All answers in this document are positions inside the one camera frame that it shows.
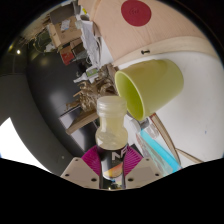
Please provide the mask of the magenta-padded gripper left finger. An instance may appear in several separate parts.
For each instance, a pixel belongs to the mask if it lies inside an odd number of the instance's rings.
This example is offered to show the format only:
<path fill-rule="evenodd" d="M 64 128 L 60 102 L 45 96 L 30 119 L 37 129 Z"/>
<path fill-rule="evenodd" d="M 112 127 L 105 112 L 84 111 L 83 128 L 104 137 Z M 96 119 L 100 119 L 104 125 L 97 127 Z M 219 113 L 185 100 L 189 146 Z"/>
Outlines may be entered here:
<path fill-rule="evenodd" d="M 98 189 L 100 186 L 101 162 L 97 147 L 89 149 L 81 158 L 74 157 L 61 177 L 84 188 Z"/>

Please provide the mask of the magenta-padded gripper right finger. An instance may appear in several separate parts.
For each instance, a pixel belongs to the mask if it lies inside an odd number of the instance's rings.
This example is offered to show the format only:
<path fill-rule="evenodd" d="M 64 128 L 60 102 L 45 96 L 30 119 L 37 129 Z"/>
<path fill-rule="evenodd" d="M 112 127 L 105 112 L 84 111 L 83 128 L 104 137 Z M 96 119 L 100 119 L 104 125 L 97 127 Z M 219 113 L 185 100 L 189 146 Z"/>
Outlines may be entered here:
<path fill-rule="evenodd" d="M 123 160 L 123 175 L 126 189 L 140 188 L 163 177 L 150 157 L 142 157 L 131 147 Z"/>

